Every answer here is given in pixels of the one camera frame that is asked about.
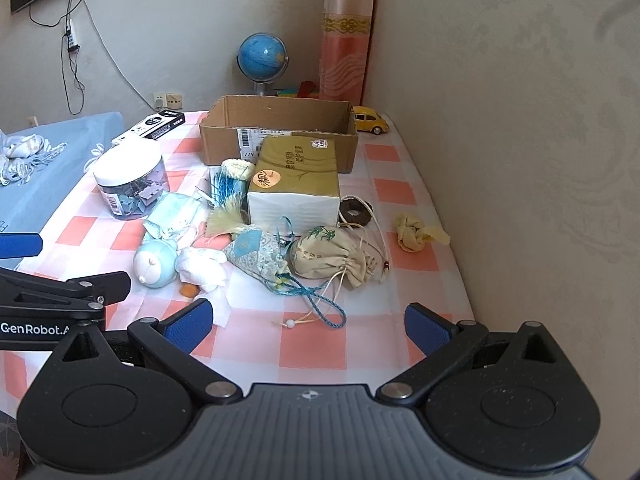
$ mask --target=metal screw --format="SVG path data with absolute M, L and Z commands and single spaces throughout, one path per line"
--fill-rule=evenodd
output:
M 215 381 L 214 383 L 207 384 L 204 391 L 211 397 L 219 397 L 220 399 L 226 399 L 231 397 L 238 389 L 235 384 L 227 381 Z
M 383 395 L 391 399 L 406 399 L 414 389 L 405 383 L 387 383 L 380 389 Z

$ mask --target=wall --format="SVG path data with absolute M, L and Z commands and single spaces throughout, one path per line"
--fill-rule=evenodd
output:
M 148 101 L 154 91 L 180 92 L 185 110 L 208 110 L 219 96 L 252 88 L 235 54 L 245 37 L 261 30 L 287 45 L 290 65 L 280 85 L 317 82 L 323 2 L 87 0 L 104 43 L 133 86 Z M 65 11 L 66 0 L 33 6 L 33 16 L 44 23 L 55 23 Z M 117 110 L 126 124 L 135 124 L 150 113 L 148 105 L 117 73 L 84 6 L 73 20 L 81 44 L 78 73 L 87 88 L 83 115 Z M 62 24 L 34 25 L 27 10 L 10 16 L 9 0 L 0 0 L 0 128 L 5 132 L 26 128 L 32 115 L 40 123 L 70 118 L 60 73 L 63 32 Z M 72 92 L 76 110 L 80 95 Z
M 639 1 L 377 0 L 364 101 L 413 154 L 478 319 L 547 325 L 600 405 L 588 467 L 628 478 L 640 467 Z

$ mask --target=checkered tablecloth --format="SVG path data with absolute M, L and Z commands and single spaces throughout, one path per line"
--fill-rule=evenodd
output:
M 197 124 L 203 116 L 187 113 L 186 124 L 158 140 L 172 191 L 192 194 L 196 186 L 207 185 L 207 167 L 198 156 Z M 427 245 L 422 252 L 411 254 L 397 244 L 392 227 L 396 213 L 411 212 L 427 223 L 439 220 L 393 125 L 385 135 L 360 134 L 353 171 L 340 175 L 340 192 L 357 195 L 373 206 L 386 230 L 391 272 L 385 283 L 370 282 L 341 292 L 338 302 L 348 315 L 345 328 L 336 330 L 318 321 L 287 329 L 273 322 L 298 318 L 307 311 L 305 300 L 273 294 L 232 264 L 225 264 L 231 318 L 226 328 L 214 327 L 193 355 L 245 392 L 254 382 L 367 383 L 375 391 L 423 357 L 404 334 L 402 314 L 407 304 L 418 301 L 453 322 L 472 318 L 448 246 Z M 40 256 L 26 258 L 19 270 L 59 280 L 130 271 L 143 232 L 142 220 L 122 222 L 110 216 L 89 172 L 42 230 Z M 228 237 L 201 238 L 198 243 L 222 248 Z M 108 306 L 107 329 L 124 329 L 144 316 L 163 319 L 187 304 L 178 293 L 178 282 L 149 289 L 134 280 L 126 301 Z M 0 352 L 0 378 L 4 378 L 4 383 L 0 380 L 0 410 L 15 416 L 20 399 L 48 355 Z

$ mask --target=pink curtain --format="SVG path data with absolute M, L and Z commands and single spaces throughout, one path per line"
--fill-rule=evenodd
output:
M 324 0 L 320 98 L 360 104 L 373 0 Z

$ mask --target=yellow toy car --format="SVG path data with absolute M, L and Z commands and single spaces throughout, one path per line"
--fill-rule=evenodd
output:
M 356 117 L 356 130 L 382 134 L 389 131 L 389 125 L 375 110 L 366 106 L 354 106 L 353 113 Z

